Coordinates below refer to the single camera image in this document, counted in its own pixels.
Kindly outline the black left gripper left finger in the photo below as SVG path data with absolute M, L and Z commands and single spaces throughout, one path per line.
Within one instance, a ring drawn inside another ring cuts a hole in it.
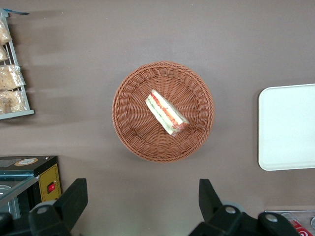
M 41 203 L 28 215 L 33 236 L 70 236 L 88 204 L 87 180 L 76 179 L 53 203 Z

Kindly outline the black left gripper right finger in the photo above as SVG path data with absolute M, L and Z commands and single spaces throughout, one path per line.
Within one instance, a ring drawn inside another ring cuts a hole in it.
M 204 221 L 191 236 L 257 236 L 257 220 L 232 205 L 224 205 L 208 179 L 199 181 L 199 208 Z

